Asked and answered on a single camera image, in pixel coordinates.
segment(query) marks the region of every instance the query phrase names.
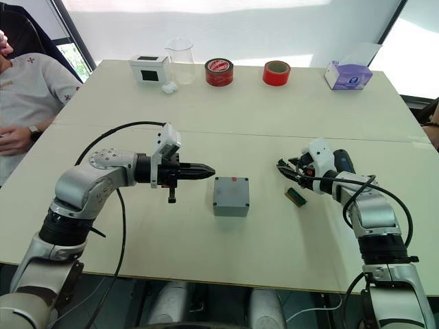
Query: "black cable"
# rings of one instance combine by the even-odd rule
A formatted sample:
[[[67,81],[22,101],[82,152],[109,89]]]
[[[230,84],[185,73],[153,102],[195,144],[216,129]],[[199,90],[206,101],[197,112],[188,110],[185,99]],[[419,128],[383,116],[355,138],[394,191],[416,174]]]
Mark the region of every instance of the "black cable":
[[[357,192],[354,193],[354,195],[345,203],[344,207],[343,207],[343,219],[346,222],[346,224],[348,224],[348,226],[350,228],[353,229],[352,227],[352,223],[349,222],[348,220],[348,207],[355,201],[355,199],[357,199],[358,195],[360,195],[361,192],[363,192],[366,187],[368,187],[370,185],[370,183],[372,183],[375,180],[375,175],[371,175],[369,180],[364,183],[358,190]]]
[[[87,148],[81,153],[80,157],[76,160],[75,166],[78,166],[81,161],[84,159],[85,155],[87,155],[87,153],[91,150],[91,148],[93,146],[95,146],[96,144],[98,144],[98,142],[102,141],[104,138],[110,136],[111,134],[114,134],[115,132],[122,130],[123,128],[127,128],[127,127],[132,127],[133,125],[159,125],[161,127],[163,127],[165,125],[165,123],[162,122],[155,122],[155,121],[136,121],[136,122],[131,122],[131,123],[127,123],[125,125],[120,125],[119,127],[113,128],[111,130],[108,130],[107,132],[103,133],[100,137],[96,138],[93,142],[91,142]],[[123,226],[123,234],[122,234],[122,246],[121,246],[121,253],[119,256],[119,262],[117,263],[117,268],[115,273],[112,276],[112,280],[110,282],[110,284],[108,285],[105,293],[102,295],[101,300],[99,301],[99,304],[97,305],[97,308],[95,309],[95,312],[93,313],[93,315],[91,316],[90,320],[88,321],[87,325],[86,325],[86,329],[90,329],[90,327],[93,325],[94,321],[96,320],[97,315],[99,314],[102,306],[105,303],[106,298],[108,297],[108,294],[110,293],[110,290],[113,286],[113,284],[116,281],[117,276],[119,275],[119,271],[121,269],[122,266],[122,262],[123,262],[123,255],[125,254],[125,244],[126,244],[126,212],[125,212],[125,202],[123,201],[123,197],[121,194],[121,191],[116,188],[116,192],[117,195],[119,196],[119,200],[121,202],[121,207],[122,207],[122,226]]]
[[[99,314],[102,306],[105,303],[105,300],[108,296],[108,293],[110,293],[110,290],[113,286],[113,284],[116,281],[117,276],[119,275],[119,270],[121,269],[122,266],[122,261],[123,261],[123,255],[125,254],[125,242],[126,242],[126,214],[125,214],[125,202],[123,201],[123,197],[121,194],[121,191],[116,188],[116,192],[117,195],[119,196],[119,200],[121,201],[121,206],[122,206],[122,226],[123,226],[123,233],[122,233],[122,248],[121,248],[121,254],[119,256],[119,262],[117,263],[117,268],[116,268],[116,272],[115,274],[112,276],[112,280],[110,282],[110,284],[108,285],[107,289],[105,290],[105,293],[102,295],[101,300],[99,301],[99,304],[97,305],[95,312],[93,313],[93,315],[91,316],[90,320],[88,321],[85,329],[90,329],[91,326],[93,325],[93,323],[96,320],[97,315]]]
[[[159,125],[159,126],[163,127],[165,125],[165,123],[155,122],[155,121],[136,121],[136,122],[127,123],[125,125],[120,125],[119,127],[108,130],[107,132],[103,133],[100,137],[96,138],[93,142],[91,142],[87,146],[87,148],[81,153],[80,157],[76,160],[75,166],[78,166],[81,163],[81,161],[82,161],[82,159],[84,159],[85,155],[87,155],[87,153],[91,150],[91,148],[93,146],[95,146],[96,144],[98,144],[98,142],[102,141],[104,138],[110,136],[111,134],[114,134],[115,132],[122,130],[123,128],[131,127],[133,125]]]
[[[303,175],[302,173],[293,170],[289,166],[278,166],[277,168],[286,178],[289,178],[295,182],[298,181],[297,176],[300,176],[300,178],[304,178],[306,180],[326,180],[327,182],[341,182],[341,183],[349,183],[349,184],[356,184],[356,185],[364,185],[364,182],[360,182],[357,180],[344,180],[341,178],[313,177],[313,176]],[[410,242],[412,241],[412,237],[413,237],[413,220],[412,220],[412,216],[411,216],[410,211],[408,210],[407,206],[401,201],[401,199],[399,199],[392,192],[387,191],[384,188],[377,186],[377,185],[370,185],[369,187],[388,195],[393,200],[395,200],[399,204],[399,206],[404,210],[405,216],[407,217],[407,225],[408,225],[408,233],[407,233],[407,238],[405,239],[404,245],[406,247],[408,247]]]
[[[344,295],[343,305],[342,305],[342,319],[343,319],[343,326],[344,329],[346,329],[346,306],[348,304],[349,296],[352,293],[352,290],[355,288],[357,283],[364,277],[364,273],[361,272],[351,283],[348,290],[346,290],[346,294]]]

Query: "chair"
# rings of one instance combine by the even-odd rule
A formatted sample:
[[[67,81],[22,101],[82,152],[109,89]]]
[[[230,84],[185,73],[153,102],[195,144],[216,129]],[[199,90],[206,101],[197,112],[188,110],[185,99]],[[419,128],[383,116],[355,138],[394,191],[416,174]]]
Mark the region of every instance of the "chair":
[[[7,56],[8,59],[25,53],[46,54],[34,25],[23,15],[7,10],[0,12],[0,29],[14,48],[14,52]]]
[[[0,2],[0,29],[14,48],[14,52],[7,56],[8,59],[25,53],[43,53],[59,61],[82,82],[54,42],[24,8]]]
[[[434,101],[426,105],[424,108],[417,111],[412,111],[416,120],[418,120],[418,122],[421,124],[430,121],[430,116],[433,115],[436,106],[438,106],[438,102],[439,102],[439,98],[436,98]]]

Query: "red label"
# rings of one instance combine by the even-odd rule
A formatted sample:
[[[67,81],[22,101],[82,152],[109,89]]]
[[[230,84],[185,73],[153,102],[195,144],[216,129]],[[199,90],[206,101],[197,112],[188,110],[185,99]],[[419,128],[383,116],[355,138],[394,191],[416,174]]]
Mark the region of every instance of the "red label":
[[[230,65],[225,60],[213,60],[207,65],[207,67],[214,72],[223,72],[227,71]]]

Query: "tissue box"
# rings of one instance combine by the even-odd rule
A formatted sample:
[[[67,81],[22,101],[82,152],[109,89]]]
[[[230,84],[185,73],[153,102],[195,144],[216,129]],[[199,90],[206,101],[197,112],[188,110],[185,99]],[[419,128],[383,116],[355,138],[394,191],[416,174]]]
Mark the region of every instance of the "tissue box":
[[[372,72],[367,66],[338,65],[337,61],[332,61],[324,73],[324,78],[333,90],[363,89],[371,77]]]
[[[130,66],[138,82],[166,84],[171,77],[167,56],[135,56],[130,59]]]

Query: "person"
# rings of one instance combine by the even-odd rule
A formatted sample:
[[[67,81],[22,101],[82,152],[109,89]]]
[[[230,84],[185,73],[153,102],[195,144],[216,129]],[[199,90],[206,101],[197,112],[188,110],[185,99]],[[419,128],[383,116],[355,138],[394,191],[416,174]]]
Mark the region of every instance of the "person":
[[[424,124],[423,129],[431,144],[439,151],[439,103],[431,116],[430,122]]]
[[[0,31],[0,186],[81,86],[49,56],[27,53],[7,60],[12,52]]]

